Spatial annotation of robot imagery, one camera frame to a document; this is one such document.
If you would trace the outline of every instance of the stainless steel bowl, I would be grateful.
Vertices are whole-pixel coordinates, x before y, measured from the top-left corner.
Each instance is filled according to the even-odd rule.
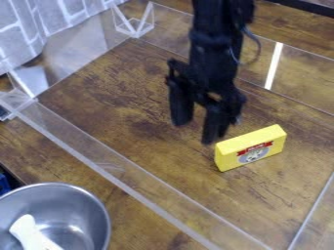
[[[111,222],[104,205],[80,187],[47,183],[21,187],[0,197],[0,249],[23,250],[8,233],[21,215],[31,214],[47,237],[65,250],[104,250]]]

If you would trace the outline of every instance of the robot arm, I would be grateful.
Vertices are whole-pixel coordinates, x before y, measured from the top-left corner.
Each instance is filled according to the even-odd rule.
[[[234,85],[252,0],[194,0],[190,64],[168,61],[172,123],[187,124],[195,104],[206,108],[202,143],[223,137],[247,101]]]

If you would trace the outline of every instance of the yellow box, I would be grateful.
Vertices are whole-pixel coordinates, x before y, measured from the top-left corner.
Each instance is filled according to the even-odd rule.
[[[215,164],[222,172],[240,167],[283,150],[287,134],[272,125],[215,145]]]

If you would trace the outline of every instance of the white cloth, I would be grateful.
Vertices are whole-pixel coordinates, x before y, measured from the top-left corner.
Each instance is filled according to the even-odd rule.
[[[33,59],[47,37],[127,0],[0,0],[0,75]]]

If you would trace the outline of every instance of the wood grain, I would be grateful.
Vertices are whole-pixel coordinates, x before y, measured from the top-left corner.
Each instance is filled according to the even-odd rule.
[[[202,249],[20,120],[1,124],[0,141],[0,163],[24,184],[64,182],[100,198],[112,218],[109,249]]]
[[[139,2],[133,8],[140,10],[145,1]],[[190,0],[156,2],[192,10]],[[333,22],[258,1],[251,29],[333,58]],[[231,128],[228,138],[279,123],[288,141],[282,154],[222,174],[212,163],[212,146],[199,144],[202,109],[196,109],[188,126],[176,129],[170,124],[162,76],[171,56],[131,41],[55,86],[40,100],[274,249],[284,249],[333,172],[333,116],[239,81],[250,102],[243,126]],[[113,220],[109,249],[200,249],[17,119],[0,124],[0,161],[25,184],[61,181],[97,195]]]
[[[275,249],[284,249],[333,172],[333,127],[298,113],[294,103],[283,105],[282,97],[267,99],[247,93],[244,123],[230,130],[228,138],[278,123],[288,134],[286,150],[219,173],[212,146],[199,143],[202,109],[190,126],[178,129],[170,123],[162,78],[170,57],[172,54],[132,40],[40,100],[238,227]]]

